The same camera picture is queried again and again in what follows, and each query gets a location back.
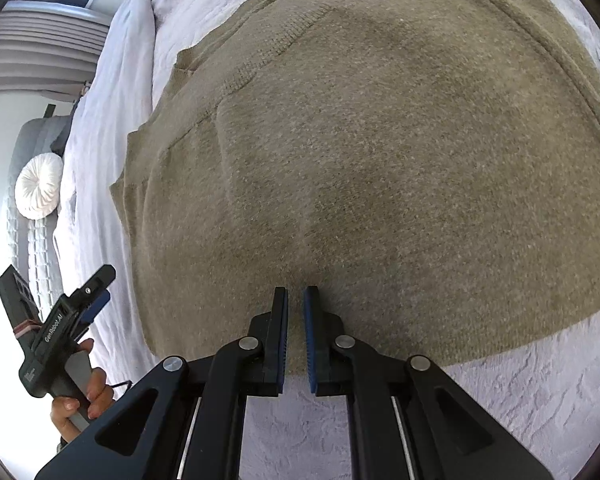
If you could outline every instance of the white blanket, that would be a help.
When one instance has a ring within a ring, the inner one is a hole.
[[[92,331],[94,364],[109,372],[110,382],[138,380],[156,362],[144,344],[128,246],[108,191],[123,167],[126,134],[155,107],[177,53],[243,1],[154,0],[152,8],[149,0],[126,0],[76,113],[56,242],[68,292],[103,263],[118,271],[112,303]],[[600,30],[578,0],[553,1],[600,69]],[[447,371],[558,480],[573,478],[600,442],[600,313],[531,345]],[[304,381],[288,384],[281,399],[251,399],[246,431],[242,480],[350,478],[344,405],[312,399]]]

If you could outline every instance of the human hand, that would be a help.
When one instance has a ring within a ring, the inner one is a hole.
[[[93,350],[93,339],[86,339],[79,345],[79,350],[91,352]],[[114,403],[113,388],[107,385],[107,374],[102,368],[94,368],[87,385],[87,399],[89,406],[89,418],[98,418],[108,410]],[[51,403],[51,421],[60,432],[62,438],[71,442],[80,435],[80,430],[74,426],[69,417],[77,413],[80,402],[71,397],[56,397]]]

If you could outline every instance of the white bedspread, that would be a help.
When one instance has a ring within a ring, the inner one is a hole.
[[[112,382],[138,380],[156,362],[144,344],[128,247],[108,191],[123,167],[126,134],[155,107],[177,53],[243,1],[126,0],[76,113],[56,243],[68,292],[103,263],[118,271],[112,303],[92,330],[93,361]],[[600,69],[600,30],[592,18],[578,0],[553,1]],[[600,442],[600,312],[531,345],[447,371],[558,480],[573,478]],[[350,478],[344,404],[312,399],[304,381],[288,383],[276,401],[250,399],[245,431],[242,480]]]

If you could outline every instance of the pleated curtain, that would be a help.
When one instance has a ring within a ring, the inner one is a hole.
[[[0,13],[0,91],[73,101],[93,80],[110,22],[80,7],[7,3]]]

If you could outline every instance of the knit fabric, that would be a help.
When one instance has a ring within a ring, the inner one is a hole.
[[[548,0],[250,0],[178,57],[112,187],[159,356],[302,290],[462,362],[600,309],[600,76]]]

